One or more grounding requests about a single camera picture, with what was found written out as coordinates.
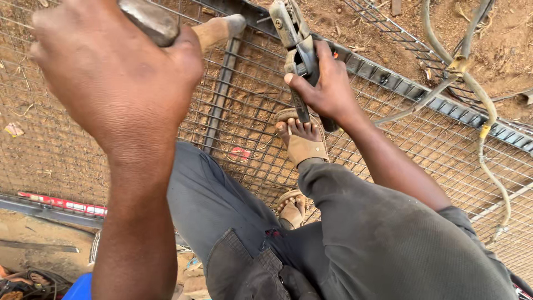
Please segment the hand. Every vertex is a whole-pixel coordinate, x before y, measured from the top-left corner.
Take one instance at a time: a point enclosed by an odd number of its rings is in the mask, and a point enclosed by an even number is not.
[[[157,158],[160,148],[173,147],[203,73],[192,29],[181,28],[175,44],[160,49],[116,0],[64,0],[36,12],[33,24],[39,42],[32,59],[110,162]]]
[[[305,103],[319,115],[335,120],[342,126],[344,119],[363,115],[346,72],[346,64],[333,59],[325,41],[315,41],[320,79],[315,87],[295,74],[285,75],[285,82],[296,90]]]

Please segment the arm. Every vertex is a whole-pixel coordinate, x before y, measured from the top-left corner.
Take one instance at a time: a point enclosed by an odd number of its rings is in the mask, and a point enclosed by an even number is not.
[[[170,299],[176,268],[166,201],[177,128],[202,74],[196,34],[156,47],[116,0],[64,0],[34,14],[31,56],[69,114],[108,156],[109,213],[94,299]]]
[[[389,139],[359,107],[350,87],[346,65],[336,61],[326,42],[315,42],[320,80],[313,88],[288,74],[287,83],[318,114],[330,117],[353,139],[376,184],[413,196],[438,211],[451,205],[440,186]]]

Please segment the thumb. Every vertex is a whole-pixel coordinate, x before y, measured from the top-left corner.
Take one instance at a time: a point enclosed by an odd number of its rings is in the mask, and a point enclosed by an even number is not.
[[[294,89],[305,102],[312,100],[314,94],[314,87],[307,82],[303,77],[297,76],[293,73],[287,73],[284,77],[285,83],[287,83],[292,89]]]
[[[182,26],[174,44],[170,47],[163,48],[163,50],[178,64],[183,63],[183,58],[189,57],[190,55],[199,58],[203,57],[200,40],[195,31],[189,26]]]

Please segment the blue object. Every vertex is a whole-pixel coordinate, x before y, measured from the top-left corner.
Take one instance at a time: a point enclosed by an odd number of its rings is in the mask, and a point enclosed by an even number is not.
[[[93,273],[81,275],[70,287],[63,300],[91,300],[91,279]]]

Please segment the hammer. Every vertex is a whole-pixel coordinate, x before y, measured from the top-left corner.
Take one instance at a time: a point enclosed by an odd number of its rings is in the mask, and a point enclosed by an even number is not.
[[[145,0],[118,0],[124,14],[159,47],[168,47],[180,34],[177,21],[160,6]],[[240,14],[224,18],[213,18],[204,24],[192,27],[198,35],[202,51],[218,42],[237,36],[246,27],[246,20]]]

